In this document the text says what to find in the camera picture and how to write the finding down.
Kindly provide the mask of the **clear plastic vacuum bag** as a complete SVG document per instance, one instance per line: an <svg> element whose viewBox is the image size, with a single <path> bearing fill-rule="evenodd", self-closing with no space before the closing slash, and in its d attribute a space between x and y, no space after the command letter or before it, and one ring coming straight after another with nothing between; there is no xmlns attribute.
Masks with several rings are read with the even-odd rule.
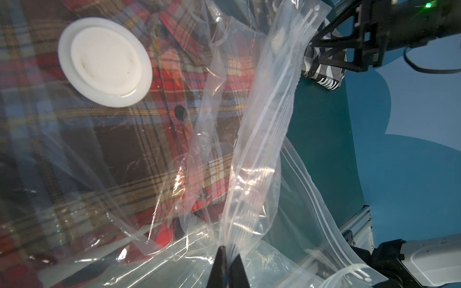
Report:
<svg viewBox="0 0 461 288"><path fill-rule="evenodd" d="M251 288L374 288L386 278L350 248L290 141L307 43L321 1L249 1L242 23L266 35L234 144L224 208L213 224L229 268L240 255Z"/></svg>

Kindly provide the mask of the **black white checkered shirt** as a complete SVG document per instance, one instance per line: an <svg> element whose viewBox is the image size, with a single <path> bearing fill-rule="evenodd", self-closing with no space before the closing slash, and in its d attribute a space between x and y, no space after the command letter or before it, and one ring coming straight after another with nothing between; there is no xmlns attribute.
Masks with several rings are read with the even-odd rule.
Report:
<svg viewBox="0 0 461 288"><path fill-rule="evenodd" d="M330 21L325 19L318 30L322 30L329 24ZM331 38L342 38L342 35L337 29L334 29L333 32L326 34L322 39L327 40ZM320 86L333 91L341 86L346 70L344 68L319 63L319 56L325 54L328 50L330 50L330 48L313 48L309 44L304 53L301 74L303 77L312 79ZM346 50L337 52L330 57L329 60L347 61Z"/></svg>

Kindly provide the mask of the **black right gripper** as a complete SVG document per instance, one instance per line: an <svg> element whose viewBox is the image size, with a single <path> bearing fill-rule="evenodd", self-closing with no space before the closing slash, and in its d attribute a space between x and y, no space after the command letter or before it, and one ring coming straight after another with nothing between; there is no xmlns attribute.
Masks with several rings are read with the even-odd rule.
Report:
<svg viewBox="0 0 461 288"><path fill-rule="evenodd" d="M460 1L345 1L342 12L312 38L319 49L320 64L366 72L380 67L386 52L403 48L404 61L417 72L460 72L459 68L430 69L418 66L407 55L430 41L461 33ZM348 36L326 39L341 24L353 18ZM335 60L334 56L354 50L354 60Z"/></svg>

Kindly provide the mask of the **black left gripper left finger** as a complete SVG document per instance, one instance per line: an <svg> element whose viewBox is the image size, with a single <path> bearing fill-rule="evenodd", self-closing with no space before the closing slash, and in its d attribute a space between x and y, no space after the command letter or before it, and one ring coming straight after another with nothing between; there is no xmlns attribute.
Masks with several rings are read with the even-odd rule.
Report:
<svg viewBox="0 0 461 288"><path fill-rule="evenodd" d="M220 246L210 272L206 288L227 288L228 266L226 260L226 247Z"/></svg>

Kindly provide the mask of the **red plaid shirt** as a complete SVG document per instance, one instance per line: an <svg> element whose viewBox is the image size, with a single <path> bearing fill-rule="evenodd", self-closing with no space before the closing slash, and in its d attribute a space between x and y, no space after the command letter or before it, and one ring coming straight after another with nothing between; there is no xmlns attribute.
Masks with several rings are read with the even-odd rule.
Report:
<svg viewBox="0 0 461 288"><path fill-rule="evenodd" d="M266 35L227 1L1 2L1 286L203 288ZM60 67L103 18L151 60L147 95L102 106Z"/></svg>

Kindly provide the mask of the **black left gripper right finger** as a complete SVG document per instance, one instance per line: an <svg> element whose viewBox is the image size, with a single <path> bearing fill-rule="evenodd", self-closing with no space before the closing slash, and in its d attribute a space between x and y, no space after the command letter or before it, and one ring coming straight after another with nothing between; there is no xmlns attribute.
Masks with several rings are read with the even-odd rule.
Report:
<svg viewBox="0 0 461 288"><path fill-rule="evenodd" d="M229 288L250 288L250 284L240 255L238 255L230 265Z"/></svg>

